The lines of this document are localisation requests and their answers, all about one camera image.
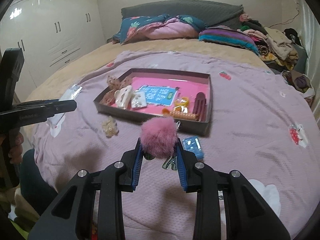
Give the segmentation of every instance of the strawberry print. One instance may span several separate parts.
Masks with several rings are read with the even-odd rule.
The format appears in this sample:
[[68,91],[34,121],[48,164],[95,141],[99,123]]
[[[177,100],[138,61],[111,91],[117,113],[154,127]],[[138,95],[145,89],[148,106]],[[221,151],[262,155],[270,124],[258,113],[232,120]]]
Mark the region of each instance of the strawberry print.
[[115,64],[115,62],[114,62],[114,61],[111,61],[110,63],[108,63],[108,64],[106,65],[106,67],[112,67],[114,64]]
[[292,138],[292,140],[294,141],[294,143],[295,143],[296,145],[299,145],[300,139],[298,138],[297,130],[296,130],[295,128],[290,128],[290,129],[289,129],[289,132],[290,132],[291,138]]
[[132,34],[135,33],[137,27],[140,25],[138,22],[134,22],[131,24],[131,27],[129,27],[129,30],[127,32],[127,38],[129,38]]
[[225,73],[224,71],[220,72],[219,75],[227,80],[231,80],[231,76]]
[[292,124],[289,127],[289,133],[296,145],[306,148],[308,146],[308,138],[302,124]]

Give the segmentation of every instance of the pink fur pompom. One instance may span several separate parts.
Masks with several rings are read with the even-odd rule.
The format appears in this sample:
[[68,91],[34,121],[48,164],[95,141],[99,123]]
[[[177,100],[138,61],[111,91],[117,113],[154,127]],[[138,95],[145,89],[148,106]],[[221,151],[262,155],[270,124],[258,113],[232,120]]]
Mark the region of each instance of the pink fur pompom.
[[146,153],[157,159],[173,155],[177,125],[172,117],[154,117],[142,124],[141,143]]

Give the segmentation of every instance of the wardrobe handle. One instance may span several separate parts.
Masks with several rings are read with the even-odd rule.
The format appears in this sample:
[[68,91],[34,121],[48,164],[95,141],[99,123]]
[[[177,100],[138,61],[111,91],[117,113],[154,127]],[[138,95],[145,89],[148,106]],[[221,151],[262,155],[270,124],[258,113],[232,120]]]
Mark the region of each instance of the wardrobe handle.
[[23,51],[25,51],[25,50],[24,50],[24,45],[23,45],[23,41],[22,41],[22,40],[21,40],[21,44],[22,44]]

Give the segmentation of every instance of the pile of clothes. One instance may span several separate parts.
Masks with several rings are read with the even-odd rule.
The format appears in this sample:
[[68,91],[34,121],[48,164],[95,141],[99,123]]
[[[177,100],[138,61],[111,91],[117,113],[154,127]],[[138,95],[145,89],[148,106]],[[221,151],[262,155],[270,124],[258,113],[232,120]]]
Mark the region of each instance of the pile of clothes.
[[259,21],[247,14],[240,15],[242,27],[238,29],[251,37],[256,44],[260,58],[265,64],[279,72],[292,70],[299,59],[292,40],[276,29],[263,27]]
[[293,86],[306,100],[308,105],[311,106],[316,93],[310,79],[305,74],[301,74],[295,70],[283,71],[281,75],[287,84]]

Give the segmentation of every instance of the drawer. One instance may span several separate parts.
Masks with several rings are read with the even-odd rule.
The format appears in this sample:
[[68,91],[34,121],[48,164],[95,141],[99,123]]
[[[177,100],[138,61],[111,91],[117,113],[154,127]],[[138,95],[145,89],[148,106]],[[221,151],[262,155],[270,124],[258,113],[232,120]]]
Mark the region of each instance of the drawer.
[[63,49],[57,48],[57,51],[49,51],[49,57],[50,57],[50,66],[58,63],[60,60],[64,59],[66,56],[74,53],[79,49],[79,42],[77,44],[74,44],[74,42],[71,40],[64,42]]
[[63,58],[58,60],[56,63],[52,64],[50,68],[54,69],[54,71],[63,68],[64,66],[68,65],[70,62],[75,61],[76,59],[80,58],[82,55],[81,48],[74,50],[73,52],[65,55]]

